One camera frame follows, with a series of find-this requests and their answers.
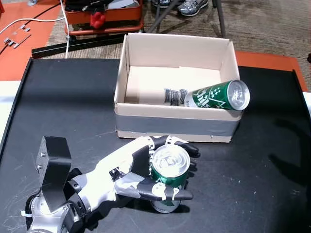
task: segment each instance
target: cable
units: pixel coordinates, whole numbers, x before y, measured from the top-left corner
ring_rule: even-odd
[[[42,19],[36,19],[36,18],[20,18],[20,19],[17,19],[15,21],[13,21],[12,23],[10,23],[9,25],[7,25],[5,28],[3,28],[1,31],[0,31],[0,34],[2,32],[4,32],[8,27],[12,26],[13,24],[17,23],[17,22],[20,22],[20,21],[37,21],[37,22],[56,22],[56,21],[60,21],[60,20],[63,20],[64,18],[58,18],[58,19],[51,19],[51,20],[42,20]]]
[[[58,3],[58,4],[54,5],[54,6],[51,6],[50,8],[48,8],[48,9],[42,11],[40,14],[36,15],[34,18],[38,18],[39,16],[43,15],[44,13],[48,12],[49,10],[51,10],[51,9],[53,9],[53,8],[55,8],[56,6],[59,6],[59,5],[60,5],[60,3]],[[0,51],[0,55],[3,53],[3,51],[4,51],[8,46],[9,46],[9,45],[7,44],[5,47],[2,48],[2,50]]]
[[[51,10],[51,9],[53,9],[56,6],[59,6],[59,5],[60,5],[60,3],[58,3],[58,4],[54,5],[54,6],[51,6],[50,8],[48,8],[48,9],[42,11],[40,14],[36,15],[34,18],[38,18],[39,16],[43,15],[44,13],[48,12],[49,10]]]
[[[67,17],[66,17],[66,14],[65,14],[65,9],[64,9],[64,5],[63,5],[63,0],[60,0],[60,4],[61,4],[63,16],[64,16],[64,18],[65,18],[65,23],[66,23],[66,27],[67,27],[67,45],[66,45],[66,55],[65,55],[65,58],[68,58],[68,50],[69,50],[69,25],[68,25]]]
[[[0,55],[3,53],[3,51],[6,49],[6,47],[8,47],[9,46],[9,44],[7,44],[7,45],[5,45],[2,49],[1,49],[1,51],[0,51]]]

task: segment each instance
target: gray tape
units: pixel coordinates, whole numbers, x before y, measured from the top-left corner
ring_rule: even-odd
[[[115,192],[127,197],[140,198],[140,194],[137,191],[137,185],[143,181],[140,175],[129,172],[125,176],[115,181]]]
[[[117,130],[138,133],[179,133],[232,136],[239,121],[197,120],[116,114]]]

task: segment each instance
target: person's foot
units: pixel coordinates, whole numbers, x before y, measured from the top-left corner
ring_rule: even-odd
[[[199,11],[208,5],[208,0],[185,0],[178,7],[178,11],[183,16],[195,16]]]
[[[167,8],[172,2],[173,0],[160,0],[160,8]],[[158,0],[152,0],[153,6],[157,6],[157,3],[158,3]]]

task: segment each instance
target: silver can rim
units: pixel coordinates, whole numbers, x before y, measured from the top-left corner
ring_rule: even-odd
[[[178,174],[174,174],[174,175],[162,174],[162,172],[157,169],[157,166],[154,166],[153,161],[156,157],[155,155],[156,155],[157,151],[159,152],[160,150],[162,150],[163,148],[166,148],[166,147],[175,147],[176,149],[180,150],[183,155],[185,155],[185,158],[186,158],[185,161],[186,161],[187,165],[185,166],[185,168],[182,172],[179,172]],[[179,177],[179,176],[182,176],[183,174],[185,174],[185,172],[188,171],[189,167],[190,167],[190,156],[189,156],[188,152],[185,149],[183,149],[182,147],[175,145],[175,144],[167,144],[167,145],[160,146],[158,149],[155,150],[155,153],[154,153],[153,159],[152,159],[152,168],[155,169],[161,176],[164,176],[166,178],[176,178],[176,177]]]
[[[230,85],[232,85],[232,83],[239,83],[239,84],[241,84],[242,89],[243,89],[245,101],[244,101],[243,105],[242,105],[240,108],[235,108],[234,105],[233,105],[233,103],[232,103],[232,100],[229,98],[229,87],[230,87]],[[244,109],[248,106],[249,101],[250,101],[249,89],[248,89],[247,85],[246,85],[242,80],[232,80],[232,81],[229,83],[228,88],[227,88],[227,97],[228,97],[228,101],[229,101],[229,103],[230,103],[230,106],[231,106],[234,110],[244,110]]]

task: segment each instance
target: can lid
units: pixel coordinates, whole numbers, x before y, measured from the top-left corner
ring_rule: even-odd
[[[178,177],[190,166],[188,153],[177,145],[164,145],[156,149],[152,167],[164,177]]]
[[[243,110],[249,104],[249,90],[241,80],[231,81],[227,89],[227,96],[231,107],[235,110]]]

